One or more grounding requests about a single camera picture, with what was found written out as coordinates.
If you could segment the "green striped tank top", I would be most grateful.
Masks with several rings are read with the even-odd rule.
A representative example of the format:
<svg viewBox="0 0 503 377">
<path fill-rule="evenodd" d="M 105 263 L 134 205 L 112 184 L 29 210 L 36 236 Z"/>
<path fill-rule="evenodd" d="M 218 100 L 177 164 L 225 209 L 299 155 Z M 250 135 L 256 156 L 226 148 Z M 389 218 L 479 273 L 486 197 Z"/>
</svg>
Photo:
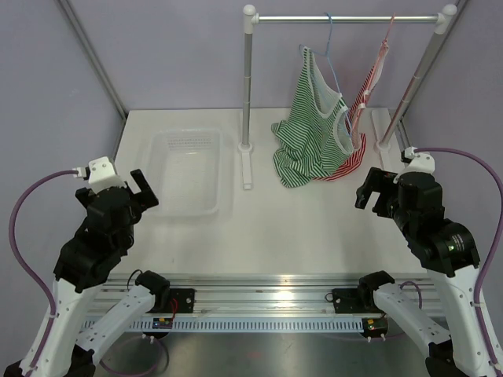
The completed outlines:
<svg viewBox="0 0 503 377">
<path fill-rule="evenodd" d="M 301 53 L 303 66 L 288 117 L 271 125 L 278 142 L 273 165 L 287 189 L 332 176 L 354 152 L 342 94 L 325 82 L 314 52 L 304 46 Z"/>
</svg>

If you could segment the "blue wire hanger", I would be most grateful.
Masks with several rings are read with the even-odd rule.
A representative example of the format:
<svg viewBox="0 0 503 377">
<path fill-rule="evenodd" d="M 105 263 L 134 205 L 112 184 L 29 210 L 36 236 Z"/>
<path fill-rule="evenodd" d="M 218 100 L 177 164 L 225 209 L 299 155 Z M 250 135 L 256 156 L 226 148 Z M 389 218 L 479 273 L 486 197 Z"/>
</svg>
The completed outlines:
<svg viewBox="0 0 503 377">
<path fill-rule="evenodd" d="M 320 57 L 324 57 L 326 59 L 327 64 L 329 65 L 329 68 L 331 70 L 334 82 L 336 84 L 337 92 L 340 95 L 343 95 L 343 91 L 340 89 L 340 84 L 339 84 L 339 80 L 337 77 L 336 69 L 335 69 L 334 63 L 332 62 L 332 58 L 331 58 L 331 42 L 332 42 L 332 33 L 333 33 L 332 15 L 330 13 L 325 13 L 325 16 L 327 17 L 329 24 L 330 24 L 329 35 L 327 38 L 327 42 L 325 44 L 325 51 L 323 53 L 321 53 L 321 52 L 318 52 L 315 50 L 311 50 L 311 52 L 315 55 L 318 55 Z M 352 135 L 352 129 L 351 129 L 352 123 L 349 119 L 349 111 L 346 111 L 343 118 L 344 118 L 345 133 L 350 137 Z"/>
</svg>

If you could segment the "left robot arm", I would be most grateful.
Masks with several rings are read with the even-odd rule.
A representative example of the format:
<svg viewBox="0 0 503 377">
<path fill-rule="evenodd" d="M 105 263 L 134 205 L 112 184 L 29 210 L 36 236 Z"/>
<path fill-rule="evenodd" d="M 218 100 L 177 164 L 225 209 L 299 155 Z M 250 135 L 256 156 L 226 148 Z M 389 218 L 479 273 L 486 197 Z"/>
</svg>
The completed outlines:
<svg viewBox="0 0 503 377">
<path fill-rule="evenodd" d="M 86 216 L 61 248 L 48 286 L 26 263 L 17 246 L 17 216 L 38 187 L 65 175 L 82 178 L 88 187 L 75 197 Z M 16 201 L 9 219 L 9 243 L 21 268 L 42 289 L 49 306 L 26 356 L 7 366 L 6 376 L 92 376 L 97 364 L 131 323 L 142 314 L 164 311 L 171 284 L 161 275 L 141 273 L 126 296 L 88 331 L 81 327 L 110 272 L 134 245 L 134 226 L 159 200 L 139 169 L 130 172 L 139 187 L 133 192 L 111 163 L 52 173 L 29 186 Z"/>
</svg>

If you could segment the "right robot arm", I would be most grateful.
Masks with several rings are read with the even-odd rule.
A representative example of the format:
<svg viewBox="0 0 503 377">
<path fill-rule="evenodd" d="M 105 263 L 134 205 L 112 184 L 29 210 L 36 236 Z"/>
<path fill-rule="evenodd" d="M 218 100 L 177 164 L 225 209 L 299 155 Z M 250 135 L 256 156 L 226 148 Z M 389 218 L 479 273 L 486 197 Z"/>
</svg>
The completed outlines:
<svg viewBox="0 0 503 377">
<path fill-rule="evenodd" d="M 398 175 L 371 168 L 355 206 L 365 208 L 374 192 L 379 197 L 373 213 L 397 225 L 434 284 L 449 327 L 438 326 L 384 271 L 359 280 L 358 305 L 387 314 L 420 349 L 429 375 L 500 376 L 502 346 L 490 323 L 480 320 L 475 241 L 466 227 L 445 218 L 441 185 L 424 172 Z"/>
</svg>

